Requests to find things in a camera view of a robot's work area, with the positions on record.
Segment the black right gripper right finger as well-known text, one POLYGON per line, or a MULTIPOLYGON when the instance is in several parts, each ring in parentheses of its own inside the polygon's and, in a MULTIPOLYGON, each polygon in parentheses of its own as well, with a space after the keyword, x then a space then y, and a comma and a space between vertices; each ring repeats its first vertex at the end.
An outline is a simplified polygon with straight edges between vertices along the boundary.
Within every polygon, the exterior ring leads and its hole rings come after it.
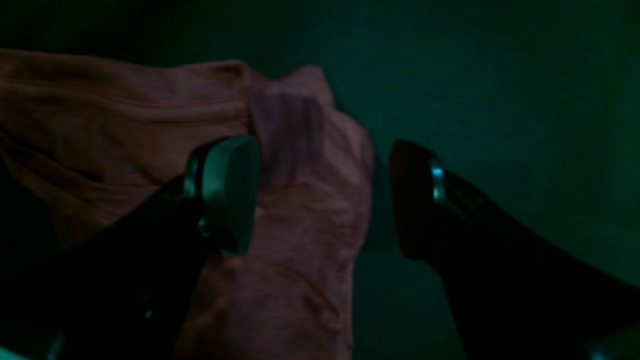
POLYGON ((637 360, 640 291, 551 244, 436 153, 390 153, 404 256, 441 278, 469 360, 637 360))

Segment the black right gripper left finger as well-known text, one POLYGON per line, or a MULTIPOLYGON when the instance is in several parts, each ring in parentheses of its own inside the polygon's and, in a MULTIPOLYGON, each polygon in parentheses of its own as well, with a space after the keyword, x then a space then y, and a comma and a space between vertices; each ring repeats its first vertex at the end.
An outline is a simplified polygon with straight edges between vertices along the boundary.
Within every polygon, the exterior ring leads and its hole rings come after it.
POLYGON ((206 260, 249 250, 260 174, 256 137, 203 144, 114 224, 2 281, 1 358, 171 358, 206 260))

